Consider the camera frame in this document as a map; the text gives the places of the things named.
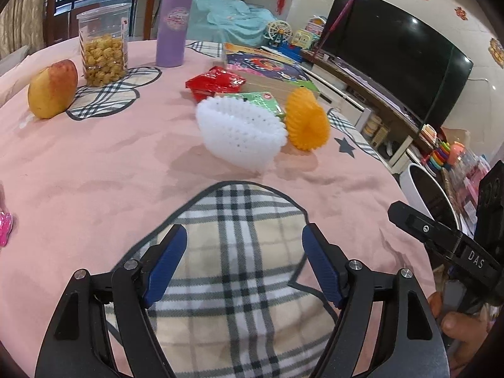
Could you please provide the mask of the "person's right hand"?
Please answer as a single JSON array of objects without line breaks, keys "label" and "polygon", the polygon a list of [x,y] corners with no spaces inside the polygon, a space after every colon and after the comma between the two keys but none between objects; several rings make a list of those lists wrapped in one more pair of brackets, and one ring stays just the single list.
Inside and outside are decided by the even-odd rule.
[{"label": "person's right hand", "polygon": [[458,349],[449,356],[451,377],[457,377],[482,346],[490,328],[489,320],[489,312],[485,306],[479,315],[448,312],[443,317],[441,321],[443,333],[460,342]]}]

